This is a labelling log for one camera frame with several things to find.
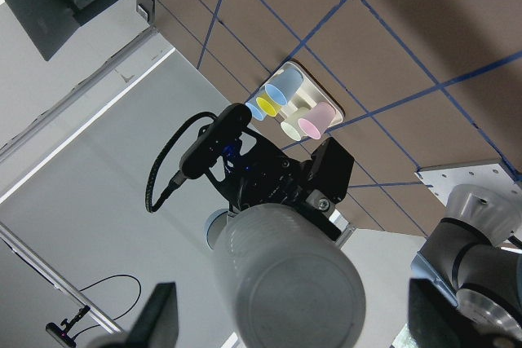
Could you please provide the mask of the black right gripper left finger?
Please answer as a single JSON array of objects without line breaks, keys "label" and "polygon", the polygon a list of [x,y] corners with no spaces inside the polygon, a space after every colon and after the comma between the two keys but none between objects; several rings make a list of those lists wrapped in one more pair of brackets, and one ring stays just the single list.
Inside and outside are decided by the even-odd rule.
[{"label": "black right gripper left finger", "polygon": [[155,286],[129,332],[97,337],[88,347],[176,347],[179,312],[176,283]]}]

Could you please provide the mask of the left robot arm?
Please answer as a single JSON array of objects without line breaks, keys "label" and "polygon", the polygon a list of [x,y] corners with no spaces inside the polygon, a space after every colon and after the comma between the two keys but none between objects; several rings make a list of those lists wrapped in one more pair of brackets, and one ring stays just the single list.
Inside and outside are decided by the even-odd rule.
[{"label": "left robot arm", "polygon": [[[353,157],[327,139],[307,161],[261,135],[241,151],[238,130],[200,135],[204,170],[222,159],[215,188],[231,206],[209,231],[219,289],[248,347],[352,347],[365,320],[359,273],[329,220],[347,193]],[[514,206],[482,187],[460,185],[413,262],[408,325],[421,347],[521,344],[521,257],[503,251],[506,228],[492,217]]]}]

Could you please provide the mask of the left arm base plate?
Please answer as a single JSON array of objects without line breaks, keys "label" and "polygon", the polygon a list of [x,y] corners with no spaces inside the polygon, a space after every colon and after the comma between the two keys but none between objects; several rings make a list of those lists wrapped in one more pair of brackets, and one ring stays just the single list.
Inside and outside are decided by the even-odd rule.
[{"label": "left arm base plate", "polygon": [[443,205],[457,185],[466,184],[486,188],[521,206],[521,180],[501,160],[430,166],[414,174]]}]

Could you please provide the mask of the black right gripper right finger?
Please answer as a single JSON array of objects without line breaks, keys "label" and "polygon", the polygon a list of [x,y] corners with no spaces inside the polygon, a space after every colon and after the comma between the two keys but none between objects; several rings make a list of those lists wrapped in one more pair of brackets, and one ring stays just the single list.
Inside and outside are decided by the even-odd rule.
[{"label": "black right gripper right finger", "polygon": [[417,347],[464,347],[456,311],[430,280],[409,280],[407,324]]}]

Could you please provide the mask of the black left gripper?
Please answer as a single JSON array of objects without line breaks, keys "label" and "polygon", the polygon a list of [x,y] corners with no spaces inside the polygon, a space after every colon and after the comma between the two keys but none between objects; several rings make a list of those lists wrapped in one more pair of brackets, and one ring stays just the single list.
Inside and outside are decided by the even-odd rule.
[{"label": "black left gripper", "polygon": [[256,205],[286,205],[336,241],[341,230],[329,215],[347,193],[354,166],[352,154],[329,137],[309,159],[297,161],[250,128],[243,135],[255,139],[255,144],[245,154],[240,153],[239,138],[225,147],[220,153],[223,180],[217,180],[210,169],[205,171],[231,209],[241,212]]}]

